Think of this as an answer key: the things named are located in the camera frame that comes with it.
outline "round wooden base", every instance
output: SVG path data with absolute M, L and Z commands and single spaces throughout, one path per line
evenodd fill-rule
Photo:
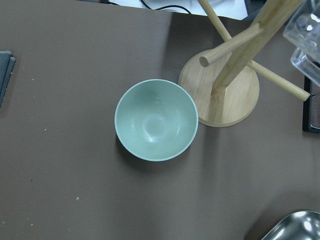
M 200 123 L 212 127 L 228 127 L 244 120 L 255 108 L 259 97 L 259 81 L 255 71 L 245 67 L 226 88 L 219 100 L 211 97 L 213 83 L 230 57 L 226 55 L 208 67 L 193 56 L 183 67 L 178 84 L 193 98 Z

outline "clear plastic container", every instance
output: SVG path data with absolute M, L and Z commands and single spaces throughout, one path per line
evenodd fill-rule
M 320 87 L 320 0 L 306 0 L 286 26 L 284 37 L 297 46 L 291 63 Z

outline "light green bowl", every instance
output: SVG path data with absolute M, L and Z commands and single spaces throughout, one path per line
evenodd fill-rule
M 198 111 L 182 87 L 151 79 L 122 96 L 114 124 L 120 142 L 130 153 L 148 161 L 165 161 L 181 154 L 195 138 Z

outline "stainless steel bowl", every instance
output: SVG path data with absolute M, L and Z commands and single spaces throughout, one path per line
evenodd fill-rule
M 292 213 L 275 225 L 262 240 L 320 240 L 320 213 Z

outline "bowl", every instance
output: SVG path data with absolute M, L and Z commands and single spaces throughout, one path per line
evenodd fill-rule
M 275 225 L 262 240 L 319 240 L 320 213 L 297 211 Z
M 116 134 L 136 157 L 165 161 L 185 151 L 198 129 L 198 111 L 179 85 L 150 79 L 132 86 L 120 99 L 114 115 Z

